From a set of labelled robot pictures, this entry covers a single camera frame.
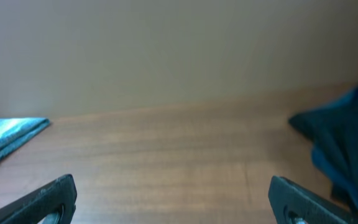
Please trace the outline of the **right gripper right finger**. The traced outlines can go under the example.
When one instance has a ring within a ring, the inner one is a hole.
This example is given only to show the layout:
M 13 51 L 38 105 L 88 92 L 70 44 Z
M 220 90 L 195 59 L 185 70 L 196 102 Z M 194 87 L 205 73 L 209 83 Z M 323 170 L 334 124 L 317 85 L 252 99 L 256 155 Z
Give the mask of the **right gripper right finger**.
M 278 224 L 358 224 L 347 210 L 285 177 L 272 177 L 268 199 Z

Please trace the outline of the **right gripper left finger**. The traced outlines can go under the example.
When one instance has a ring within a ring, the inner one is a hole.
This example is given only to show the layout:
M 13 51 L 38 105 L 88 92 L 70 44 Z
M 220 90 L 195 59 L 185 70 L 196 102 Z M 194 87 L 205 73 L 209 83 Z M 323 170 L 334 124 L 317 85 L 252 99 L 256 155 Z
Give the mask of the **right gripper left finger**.
M 65 174 L 0 208 L 2 223 L 70 223 L 76 210 L 74 178 Z

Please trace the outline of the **light blue denim shorts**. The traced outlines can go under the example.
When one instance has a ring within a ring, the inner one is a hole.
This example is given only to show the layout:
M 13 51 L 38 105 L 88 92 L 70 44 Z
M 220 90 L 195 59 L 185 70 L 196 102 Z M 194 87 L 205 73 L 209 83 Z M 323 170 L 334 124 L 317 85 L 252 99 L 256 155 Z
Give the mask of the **light blue denim shorts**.
M 48 126 L 47 118 L 0 118 L 0 161 Z

